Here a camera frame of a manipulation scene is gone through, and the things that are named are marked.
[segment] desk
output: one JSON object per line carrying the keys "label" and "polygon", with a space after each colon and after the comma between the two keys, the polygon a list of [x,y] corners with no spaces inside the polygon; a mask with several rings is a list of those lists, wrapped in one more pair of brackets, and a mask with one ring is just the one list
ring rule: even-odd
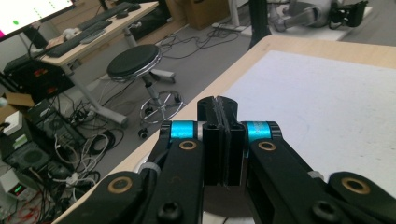
{"label": "desk", "polygon": [[[200,99],[212,95],[222,95],[240,77],[242,77],[250,67],[265,56],[270,50],[396,69],[396,48],[394,47],[302,39],[285,36],[267,36],[228,70],[226,70],[212,84],[198,94],[188,105],[174,116],[174,120],[196,120],[196,104]],[[111,173],[132,171],[134,167],[142,161],[142,158],[150,153],[157,140],[158,133],[155,133]],[[73,204],[73,206],[67,210],[64,215],[83,202],[89,194],[90,191],[78,202]],[[204,220],[207,221],[206,223],[222,223],[223,219],[215,220],[214,218],[209,217],[204,218]]]}
{"label": "desk", "polygon": [[[139,20],[143,16],[147,15],[150,11],[152,11],[156,6],[158,6],[158,2],[153,3],[144,3],[140,5],[141,8],[137,11],[133,11],[129,13],[129,16],[123,19],[115,19],[112,18],[113,23],[111,23],[106,28],[106,32],[99,36],[97,39],[93,40],[90,44],[87,45],[78,45],[77,47],[73,48],[72,50],[68,51],[60,58],[51,58],[45,56],[41,59],[44,63],[53,64],[56,66],[60,66],[67,76],[69,76],[70,80],[75,84],[75,86],[84,94],[84,96],[90,101],[93,110],[95,113],[109,118],[121,126],[126,126],[128,119],[123,116],[122,114],[116,113],[111,111],[105,107],[102,107],[96,99],[91,95],[91,93],[87,90],[87,88],[81,85],[78,80],[73,77],[73,71],[70,69],[69,64],[73,62],[75,59],[81,58],[94,50],[98,49],[100,46],[105,44],[110,39],[114,38],[115,36],[119,35],[122,31],[128,33],[129,29],[127,28],[131,23],[134,21]],[[133,37],[128,39],[130,41],[130,45],[136,45],[134,42]]]}

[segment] computer monitor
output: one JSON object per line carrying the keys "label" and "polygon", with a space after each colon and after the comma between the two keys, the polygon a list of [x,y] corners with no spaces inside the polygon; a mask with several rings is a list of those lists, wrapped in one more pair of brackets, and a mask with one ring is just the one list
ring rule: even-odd
{"label": "computer monitor", "polygon": [[23,32],[36,21],[47,21],[72,7],[72,0],[2,0],[0,42]]}

